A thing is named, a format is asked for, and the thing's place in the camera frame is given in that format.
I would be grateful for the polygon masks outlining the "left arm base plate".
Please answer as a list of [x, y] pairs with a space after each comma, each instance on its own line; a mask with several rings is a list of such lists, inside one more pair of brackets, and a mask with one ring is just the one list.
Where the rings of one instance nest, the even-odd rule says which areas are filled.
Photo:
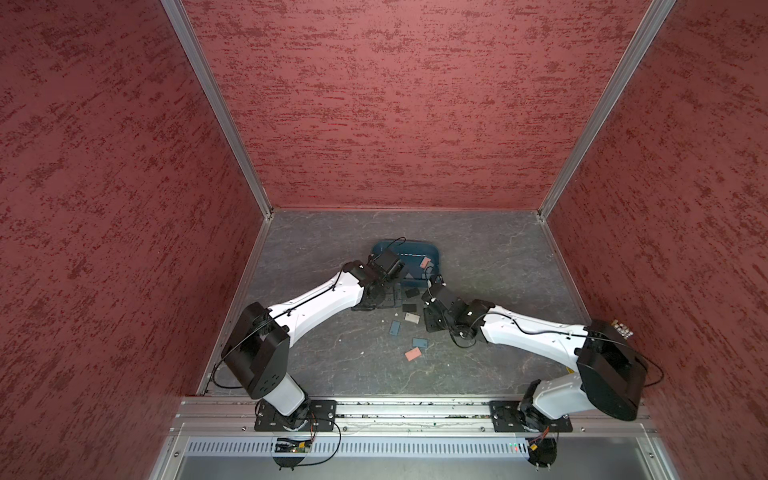
[[296, 411], [285, 416], [265, 400], [260, 400], [255, 406], [253, 429], [256, 432], [332, 432], [336, 410], [336, 401], [307, 399]]

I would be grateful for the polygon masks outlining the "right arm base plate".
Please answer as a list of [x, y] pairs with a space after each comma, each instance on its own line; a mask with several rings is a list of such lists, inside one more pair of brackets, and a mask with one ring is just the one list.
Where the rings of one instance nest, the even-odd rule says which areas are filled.
[[491, 401], [490, 419], [496, 433], [571, 433], [572, 423], [565, 417], [551, 419], [521, 401]]

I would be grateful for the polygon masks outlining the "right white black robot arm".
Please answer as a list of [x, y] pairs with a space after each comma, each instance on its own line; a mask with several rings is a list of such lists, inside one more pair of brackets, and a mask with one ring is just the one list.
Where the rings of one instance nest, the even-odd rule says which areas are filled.
[[534, 380], [510, 413], [492, 415], [527, 432], [548, 433], [574, 413], [597, 410], [615, 420], [637, 419], [652, 362], [628, 345], [615, 326], [559, 324], [512, 312], [483, 300], [466, 303], [425, 294], [424, 317], [469, 348], [478, 339], [553, 360], [568, 373]]

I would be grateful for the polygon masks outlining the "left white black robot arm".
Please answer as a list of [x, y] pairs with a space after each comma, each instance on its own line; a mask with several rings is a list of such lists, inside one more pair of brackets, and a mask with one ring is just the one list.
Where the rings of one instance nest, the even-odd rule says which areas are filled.
[[288, 373], [290, 349], [311, 330], [346, 310], [372, 311], [399, 284], [403, 264], [393, 257], [345, 263], [331, 279], [291, 300], [265, 307], [246, 306], [209, 374], [226, 390], [242, 389], [271, 407], [281, 427], [312, 426], [311, 401]]

